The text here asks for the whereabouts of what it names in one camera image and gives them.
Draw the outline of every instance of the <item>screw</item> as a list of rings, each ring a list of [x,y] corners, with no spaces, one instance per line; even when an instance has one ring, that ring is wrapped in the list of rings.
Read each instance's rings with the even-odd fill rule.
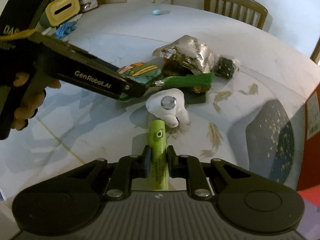
[[[107,191],[107,195],[109,197],[120,197],[122,196],[123,192],[119,189],[111,189]]]
[[[198,197],[207,197],[210,195],[210,191],[205,188],[200,188],[195,191],[195,195]]]
[[[164,85],[164,82],[162,80],[155,81],[156,87],[162,87],[163,85]]]
[[[161,100],[161,106],[166,110],[172,110],[175,108],[177,100],[171,96],[165,96]]]

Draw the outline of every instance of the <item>wooden chair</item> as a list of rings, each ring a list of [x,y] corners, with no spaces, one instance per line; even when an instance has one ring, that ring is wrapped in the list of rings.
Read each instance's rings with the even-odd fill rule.
[[[310,58],[320,66],[320,38]]]
[[[216,0],[216,6],[214,9],[215,13],[219,12],[219,1],[223,1],[223,7],[222,7],[222,15],[233,18],[234,14],[234,5],[237,5],[237,11],[236,11],[236,16],[234,19],[248,23],[250,25],[253,25],[255,14],[258,13],[260,14],[260,18],[257,24],[257,28],[262,29],[264,22],[267,18],[268,15],[268,10],[259,4],[258,2],[254,0]],[[204,0],[204,10],[210,12],[210,2],[211,0]],[[231,6],[229,8],[229,13],[227,14],[227,2],[231,3]],[[244,7],[244,13],[242,19],[240,19],[240,11],[241,7]],[[252,10],[250,20],[247,21],[248,18],[248,10]]]

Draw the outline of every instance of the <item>white tablecloth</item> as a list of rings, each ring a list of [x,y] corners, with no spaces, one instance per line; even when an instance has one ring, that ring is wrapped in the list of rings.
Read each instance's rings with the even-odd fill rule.
[[[165,14],[152,15],[159,6]],[[245,127],[268,100],[278,100],[294,131],[295,158],[285,181],[294,188],[304,143],[302,106],[320,81],[319,67],[300,52],[242,22],[165,4],[103,5],[82,16],[70,43],[122,67],[151,60],[154,49],[186,34],[201,39],[218,54],[238,59],[242,67],[231,82],[219,80],[205,104],[188,107],[190,127],[169,138],[168,143],[174,145],[177,154],[194,155],[208,162],[211,156],[201,155],[201,150],[211,148],[206,135],[208,123],[213,122],[222,141],[215,156],[248,169]],[[238,92],[248,90],[253,83],[259,87],[258,94]],[[212,107],[214,97],[225,90],[232,96],[221,102],[223,111],[217,113]],[[245,123],[239,122],[244,117]],[[12,131],[1,142],[0,192],[5,204],[10,207],[22,189],[96,158],[116,162],[122,156],[141,154],[147,140],[148,118],[143,100],[121,103],[66,83],[60,90],[48,89],[44,105],[29,127]],[[239,140],[236,153],[235,138]],[[171,186],[185,187],[179,179],[172,180]]]

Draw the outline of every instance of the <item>paper label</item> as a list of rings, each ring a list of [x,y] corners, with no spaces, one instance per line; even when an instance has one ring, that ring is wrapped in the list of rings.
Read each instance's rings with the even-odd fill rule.
[[[313,95],[307,102],[308,110],[308,129],[307,140],[316,135],[320,131],[320,110],[317,93]]]

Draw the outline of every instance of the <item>wall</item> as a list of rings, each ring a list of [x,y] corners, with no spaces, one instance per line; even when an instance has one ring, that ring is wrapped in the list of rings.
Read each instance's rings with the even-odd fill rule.
[[[271,17],[269,33],[311,56],[320,36],[320,0],[256,0]],[[204,0],[174,0],[175,5],[204,8]]]

